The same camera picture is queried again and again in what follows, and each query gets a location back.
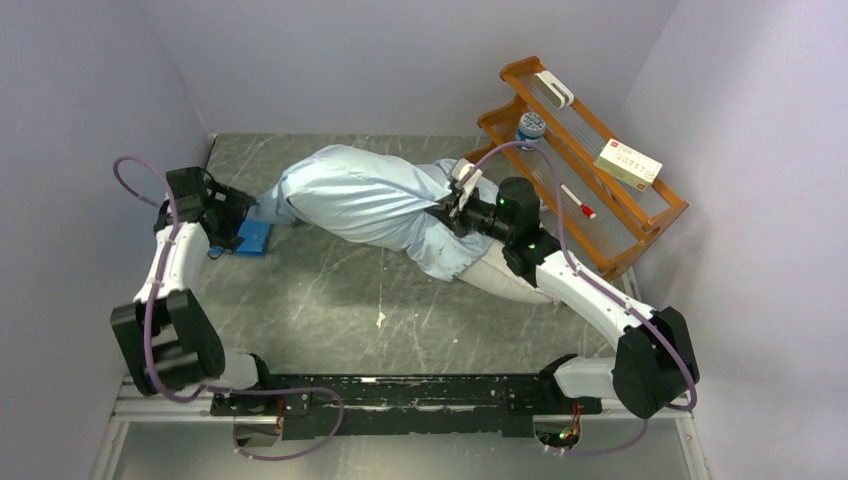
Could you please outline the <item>white pillow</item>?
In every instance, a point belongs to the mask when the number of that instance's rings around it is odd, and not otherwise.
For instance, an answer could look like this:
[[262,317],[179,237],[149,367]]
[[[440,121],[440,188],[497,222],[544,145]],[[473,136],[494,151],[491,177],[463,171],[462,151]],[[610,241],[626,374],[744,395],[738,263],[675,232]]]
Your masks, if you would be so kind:
[[499,298],[527,304],[556,304],[559,300],[525,279],[517,276],[507,266],[503,255],[504,244],[495,240],[486,253],[457,278]]

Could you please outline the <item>light blue pillowcase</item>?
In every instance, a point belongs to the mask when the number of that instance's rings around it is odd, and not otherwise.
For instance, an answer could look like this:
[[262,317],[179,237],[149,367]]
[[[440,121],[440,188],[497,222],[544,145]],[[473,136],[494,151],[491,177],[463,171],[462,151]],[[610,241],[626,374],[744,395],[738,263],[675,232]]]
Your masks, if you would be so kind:
[[463,237],[428,209],[451,192],[457,159],[415,165],[392,155],[330,145],[287,167],[249,211],[276,225],[298,221],[348,242],[407,254],[427,275],[477,286],[507,272],[501,243]]

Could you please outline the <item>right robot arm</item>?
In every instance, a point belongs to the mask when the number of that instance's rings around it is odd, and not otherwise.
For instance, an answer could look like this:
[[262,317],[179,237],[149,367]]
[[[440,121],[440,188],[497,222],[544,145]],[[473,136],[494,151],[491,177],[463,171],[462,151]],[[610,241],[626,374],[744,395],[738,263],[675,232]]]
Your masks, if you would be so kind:
[[614,348],[612,358],[566,355],[550,364],[541,375],[542,406],[562,414],[578,398],[611,399],[649,419],[678,409],[687,395],[692,408],[699,372],[684,316],[640,302],[584,266],[542,227],[540,209],[531,182],[509,177],[492,202],[453,183],[427,212],[459,237],[475,232],[500,242],[509,277],[571,307]]

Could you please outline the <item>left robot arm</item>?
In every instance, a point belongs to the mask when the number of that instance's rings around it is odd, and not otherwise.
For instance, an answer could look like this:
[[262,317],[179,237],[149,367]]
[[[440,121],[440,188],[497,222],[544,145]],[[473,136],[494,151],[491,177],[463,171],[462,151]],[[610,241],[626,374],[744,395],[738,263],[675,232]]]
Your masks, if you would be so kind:
[[194,290],[211,254],[234,254],[255,200],[215,180],[202,167],[170,170],[154,224],[156,252],[133,300],[113,309],[110,326],[129,375],[145,396],[188,402],[188,388],[237,390],[237,403],[261,416],[273,409],[277,388],[261,359],[222,344]]

